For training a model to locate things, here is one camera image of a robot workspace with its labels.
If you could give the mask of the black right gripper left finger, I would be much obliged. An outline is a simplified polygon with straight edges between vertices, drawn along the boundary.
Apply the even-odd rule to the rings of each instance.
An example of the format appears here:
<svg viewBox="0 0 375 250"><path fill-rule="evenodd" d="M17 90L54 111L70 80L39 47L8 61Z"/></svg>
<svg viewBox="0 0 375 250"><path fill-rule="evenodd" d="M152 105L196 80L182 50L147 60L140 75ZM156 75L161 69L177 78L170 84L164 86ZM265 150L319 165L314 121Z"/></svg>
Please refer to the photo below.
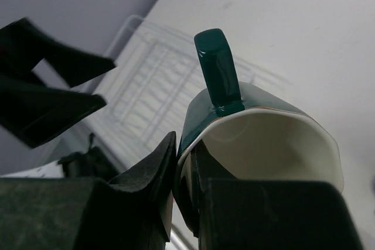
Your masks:
<svg viewBox="0 0 375 250"><path fill-rule="evenodd" d="M164 249L171 239L176 134L109 174L93 148L63 178L1 178L2 249Z"/></svg>

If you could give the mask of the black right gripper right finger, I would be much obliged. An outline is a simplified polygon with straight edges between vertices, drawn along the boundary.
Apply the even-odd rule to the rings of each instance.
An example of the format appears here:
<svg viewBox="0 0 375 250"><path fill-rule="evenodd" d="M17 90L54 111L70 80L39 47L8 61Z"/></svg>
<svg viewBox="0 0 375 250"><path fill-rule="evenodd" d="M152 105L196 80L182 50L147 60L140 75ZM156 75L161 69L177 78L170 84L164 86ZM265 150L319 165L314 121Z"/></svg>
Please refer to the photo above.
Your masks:
<svg viewBox="0 0 375 250"><path fill-rule="evenodd" d="M321 181L240 180L199 142L191 153L200 249L360 249L345 201Z"/></svg>

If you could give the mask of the dark green ceramic mug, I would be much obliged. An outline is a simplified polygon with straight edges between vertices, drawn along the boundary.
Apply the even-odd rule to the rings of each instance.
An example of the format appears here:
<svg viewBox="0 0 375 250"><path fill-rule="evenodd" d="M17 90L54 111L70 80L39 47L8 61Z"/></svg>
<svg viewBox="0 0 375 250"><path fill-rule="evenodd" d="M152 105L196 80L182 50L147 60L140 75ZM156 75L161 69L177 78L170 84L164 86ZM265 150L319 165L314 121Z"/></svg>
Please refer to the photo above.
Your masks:
<svg viewBox="0 0 375 250"><path fill-rule="evenodd" d="M325 128L294 105L240 81L221 29L198 33L194 43L206 88L187 108L172 189L188 229L199 230L192 176L199 147L241 180L324 181L343 190L339 147Z"/></svg>

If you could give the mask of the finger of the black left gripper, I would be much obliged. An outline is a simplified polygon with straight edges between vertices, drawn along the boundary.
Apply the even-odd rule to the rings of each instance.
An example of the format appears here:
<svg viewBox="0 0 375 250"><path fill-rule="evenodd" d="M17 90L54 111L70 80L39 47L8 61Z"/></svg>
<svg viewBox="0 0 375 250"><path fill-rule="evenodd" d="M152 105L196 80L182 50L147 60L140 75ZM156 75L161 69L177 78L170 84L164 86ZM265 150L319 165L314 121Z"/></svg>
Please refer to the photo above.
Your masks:
<svg viewBox="0 0 375 250"><path fill-rule="evenodd" d="M1 75L1 125L30 148L56 138L106 106L90 95L25 83Z"/></svg>
<svg viewBox="0 0 375 250"><path fill-rule="evenodd" d="M32 70L43 59L70 87L115 68L113 59L60 43L27 18L1 28L1 74L23 81L38 81Z"/></svg>

